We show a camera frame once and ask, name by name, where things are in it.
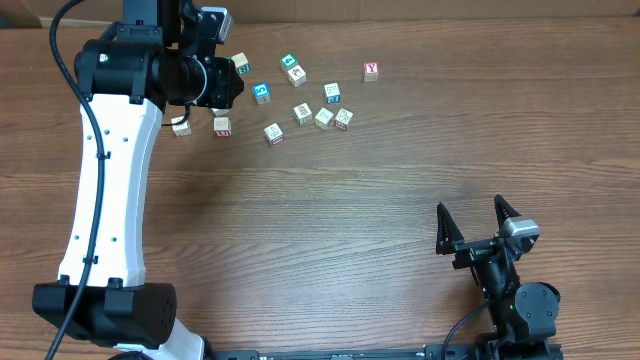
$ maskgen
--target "white arm panel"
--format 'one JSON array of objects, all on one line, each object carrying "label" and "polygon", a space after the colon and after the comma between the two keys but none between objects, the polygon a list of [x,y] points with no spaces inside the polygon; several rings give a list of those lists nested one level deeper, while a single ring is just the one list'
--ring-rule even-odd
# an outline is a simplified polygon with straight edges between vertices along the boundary
[{"label": "white arm panel", "polygon": [[[151,151],[162,111],[148,100],[129,104],[126,95],[98,94],[90,102],[100,124],[105,153],[105,184],[102,215],[88,286],[107,286],[109,278],[120,278],[124,287],[144,284],[142,259],[142,215],[147,190]],[[58,271],[78,285],[87,252],[97,190],[98,165],[95,134],[82,107],[82,169],[76,215],[69,246]]]}]

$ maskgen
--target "alphabet block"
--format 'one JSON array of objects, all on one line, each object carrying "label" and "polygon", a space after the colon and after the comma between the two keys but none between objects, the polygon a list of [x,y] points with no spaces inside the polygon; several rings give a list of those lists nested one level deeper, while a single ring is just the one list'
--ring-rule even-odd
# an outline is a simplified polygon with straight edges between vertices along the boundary
[{"label": "alphabet block", "polygon": [[218,137],[231,137],[231,120],[229,118],[214,118],[213,132]]},{"label": "alphabet block", "polygon": [[298,120],[298,124],[302,125],[307,121],[311,120],[311,109],[307,103],[300,104],[293,108],[293,113],[296,116],[296,120]]},{"label": "alphabet block", "polygon": [[293,84],[293,86],[298,87],[304,84],[307,81],[307,74],[302,70],[300,65],[296,65],[292,67],[289,71],[287,71],[287,75],[289,77],[289,81]]},{"label": "alphabet block", "polygon": [[215,115],[216,117],[220,117],[222,115],[226,115],[229,113],[229,109],[216,109],[216,108],[211,108],[211,111],[213,111],[213,115]]},{"label": "alphabet block", "polygon": [[265,135],[267,135],[267,139],[269,140],[269,144],[275,145],[284,140],[284,134],[278,124],[274,123],[269,125],[264,129]]},{"label": "alphabet block", "polygon": [[316,125],[324,130],[327,130],[329,128],[329,125],[331,125],[331,119],[333,119],[333,113],[325,108],[322,108],[316,114]]},{"label": "alphabet block", "polygon": [[293,56],[292,53],[288,53],[282,59],[280,59],[280,68],[285,73],[296,65],[298,65],[298,59]]},{"label": "alphabet block", "polygon": [[364,82],[378,81],[380,69],[378,63],[364,63]]},{"label": "alphabet block", "polygon": [[256,97],[258,104],[266,104],[271,101],[271,93],[267,83],[258,84],[253,87],[253,95]]},{"label": "alphabet block", "polygon": [[244,56],[244,53],[240,53],[238,55],[233,55],[231,60],[236,64],[236,71],[238,71],[238,75],[246,74],[251,70],[251,66],[249,66],[249,60]]},{"label": "alphabet block", "polygon": [[[182,119],[184,118],[184,116],[179,116],[177,118],[173,118],[171,119],[171,123],[172,124],[176,124],[180,121],[182,121]],[[180,125],[173,125],[173,132],[176,134],[176,136],[187,136],[187,135],[191,135],[191,127],[189,126],[189,120],[185,121],[183,124]]]},{"label": "alphabet block", "polygon": [[327,98],[327,104],[337,104],[340,102],[340,88],[338,87],[338,83],[325,85],[324,94]]},{"label": "alphabet block", "polygon": [[349,122],[351,122],[352,117],[353,113],[351,111],[340,109],[340,111],[338,111],[338,115],[336,115],[336,127],[347,131],[347,129],[349,128]]}]

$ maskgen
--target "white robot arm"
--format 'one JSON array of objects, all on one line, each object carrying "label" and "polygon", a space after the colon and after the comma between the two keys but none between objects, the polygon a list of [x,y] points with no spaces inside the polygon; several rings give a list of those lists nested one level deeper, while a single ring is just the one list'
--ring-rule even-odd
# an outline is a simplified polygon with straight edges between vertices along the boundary
[{"label": "white robot arm", "polygon": [[[61,13],[80,1],[72,0]],[[54,24],[52,49],[60,65]],[[60,66],[83,102],[83,155],[58,281],[38,284],[33,292],[34,311],[59,328],[47,359],[64,334],[131,352],[131,358],[206,357],[206,340],[175,317],[173,286],[145,283],[142,218],[166,103],[228,109],[244,89],[233,61],[215,57],[232,24],[226,9],[198,10],[190,0],[125,0],[123,22],[89,40],[76,56],[77,84]],[[169,49],[176,42],[179,48]],[[98,171],[102,164],[104,176]],[[94,249],[91,259],[88,248]]]}]

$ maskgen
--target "wooden block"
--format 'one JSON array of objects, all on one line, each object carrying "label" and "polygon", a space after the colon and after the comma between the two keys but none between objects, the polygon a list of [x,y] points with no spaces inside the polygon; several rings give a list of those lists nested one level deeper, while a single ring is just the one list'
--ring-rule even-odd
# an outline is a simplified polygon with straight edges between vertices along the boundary
[{"label": "wooden block", "polygon": [[292,53],[288,53],[282,59],[280,59],[280,68],[285,73],[296,65],[298,65],[298,59],[293,56]]},{"label": "wooden block", "polygon": [[311,121],[311,109],[307,103],[300,104],[293,108],[293,113],[296,116],[296,120],[298,120],[298,124],[302,125],[307,121]]},{"label": "wooden block", "polygon": [[378,81],[380,68],[378,63],[364,63],[364,82]]},{"label": "wooden block", "polygon": [[264,129],[264,133],[267,135],[267,139],[269,140],[269,144],[275,145],[284,140],[284,134],[278,124],[274,123],[269,125]]},{"label": "wooden block", "polygon": [[325,108],[320,109],[316,114],[316,125],[327,130],[331,125],[331,119],[333,119],[333,113]]},{"label": "wooden block", "polygon": [[338,83],[325,85],[324,94],[327,98],[327,104],[337,104],[340,102],[340,88],[338,87]]},{"label": "wooden block", "polygon": [[231,120],[229,118],[214,118],[213,119],[213,132],[218,137],[230,137],[231,136]]},{"label": "wooden block", "polygon": [[256,97],[256,102],[258,104],[266,104],[271,101],[271,93],[269,93],[269,86],[267,86],[267,83],[254,86],[253,95]]},{"label": "wooden block", "polygon": [[222,116],[222,115],[227,115],[229,113],[229,109],[215,109],[215,108],[211,108],[211,111],[213,111],[213,115],[215,115],[216,117],[218,116]]},{"label": "wooden block", "polygon": [[298,87],[304,84],[307,81],[307,74],[302,70],[300,65],[296,65],[292,67],[289,71],[287,71],[287,75],[289,76],[289,81],[293,84],[293,86]]},{"label": "wooden block", "polygon": [[347,131],[347,129],[349,128],[349,122],[351,122],[352,117],[353,113],[351,111],[340,109],[340,111],[338,111],[338,114],[336,115],[336,127]]},{"label": "wooden block", "polygon": [[[183,118],[184,118],[184,116],[173,118],[173,119],[171,119],[171,123],[172,124],[178,123],[178,122],[182,121]],[[173,132],[176,134],[176,136],[191,135],[191,127],[189,126],[189,120],[185,121],[183,124],[180,124],[180,125],[173,125],[172,128],[173,128]]]},{"label": "wooden block", "polygon": [[246,74],[251,70],[251,66],[249,66],[249,60],[244,56],[244,53],[240,53],[238,55],[233,55],[231,60],[236,64],[236,71],[238,71],[238,75]]}]

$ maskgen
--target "wooden table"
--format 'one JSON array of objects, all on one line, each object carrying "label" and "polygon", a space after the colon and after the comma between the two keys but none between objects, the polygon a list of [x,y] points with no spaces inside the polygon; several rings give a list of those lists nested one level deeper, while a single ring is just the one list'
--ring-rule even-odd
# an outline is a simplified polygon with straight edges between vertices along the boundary
[{"label": "wooden table", "polygon": [[[68,64],[100,30],[62,30]],[[238,26],[247,90],[233,137],[162,130],[149,174],[147,281],[171,282],[179,318],[216,349],[441,343],[481,302],[435,254],[436,205],[467,239],[493,234],[500,193],[541,226],[517,263],[562,293],[568,359],[640,355],[640,23],[633,18]],[[308,73],[289,84],[279,57]],[[362,64],[378,61],[377,83]],[[78,103],[45,30],[0,31],[0,357],[38,359],[54,328],[31,310],[54,281],[73,221]],[[250,86],[266,81],[272,101]],[[337,81],[348,132],[298,126]],[[169,108],[165,121],[181,112]],[[282,144],[263,129],[278,122]],[[484,316],[454,342],[491,330]],[[115,352],[65,339],[60,358]]]}]

